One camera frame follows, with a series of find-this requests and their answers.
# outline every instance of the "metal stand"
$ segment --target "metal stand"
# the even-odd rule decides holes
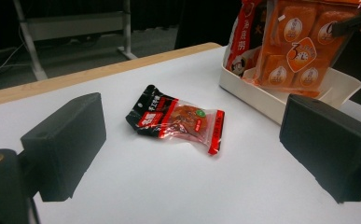
[[[119,47],[118,51],[128,59],[137,59],[131,53],[131,4],[129,0],[124,0],[122,12],[122,27],[124,35],[124,47]]]
[[[34,43],[36,40],[123,30],[124,47],[119,47],[118,50],[129,60],[136,59],[137,57],[131,53],[130,1],[123,1],[122,12],[26,20],[20,0],[13,0],[26,48],[32,59],[32,69],[36,79],[43,80],[48,78],[37,56]]]

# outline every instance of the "food packet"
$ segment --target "food packet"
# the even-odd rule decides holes
[[[215,155],[220,149],[224,111],[205,110],[173,98],[149,85],[126,117],[141,135],[169,136],[200,142]]]
[[[253,77],[261,88],[315,97],[349,35],[332,24],[361,13],[361,0],[269,0],[266,31]]]
[[[239,77],[244,70],[257,64],[266,14],[266,0],[242,0],[241,10],[232,26],[223,64],[227,70]]]

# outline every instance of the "red label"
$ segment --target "red label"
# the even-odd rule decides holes
[[[162,117],[161,112],[149,112],[146,111],[137,124],[139,127],[154,126],[157,125]]]
[[[197,123],[195,124],[195,132],[198,132],[201,128],[202,121],[200,119],[197,120]]]
[[[224,124],[224,114],[224,111],[217,110],[217,114],[215,116],[215,127],[212,134],[212,144],[209,148],[209,153],[212,155],[217,154],[217,152],[220,150],[221,134]]]
[[[229,58],[226,68],[240,75],[245,68],[249,68],[250,60],[243,61],[242,54],[250,49],[252,23],[256,14],[256,7],[262,0],[242,0],[242,7],[237,17],[236,27],[233,31]]]
[[[168,119],[171,116],[172,112],[174,111],[175,106],[177,105],[178,99],[173,99],[171,106],[169,106],[168,111],[166,111],[165,117],[163,118],[161,124],[162,128],[160,129],[160,134],[159,134],[159,138],[163,138],[165,136],[165,132],[166,132],[166,128],[167,128],[167,123],[168,123]]]

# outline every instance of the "black device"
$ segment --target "black device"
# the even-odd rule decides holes
[[[100,93],[77,97],[21,138],[24,151],[0,149],[0,224],[39,223],[33,197],[72,197],[104,144]]]
[[[337,203],[361,201],[361,122],[319,100],[290,94],[285,148]]]
[[[361,15],[355,16],[345,21],[335,22],[332,25],[332,35],[341,36],[360,30]]]

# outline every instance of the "white tray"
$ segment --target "white tray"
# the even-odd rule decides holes
[[[255,69],[250,69],[245,72],[245,75],[252,76],[254,72]],[[241,80],[224,67],[222,67],[219,85],[268,118],[282,124],[288,93],[262,90]],[[356,78],[328,68],[321,84],[321,93],[316,99],[338,109],[360,88],[361,82]]]

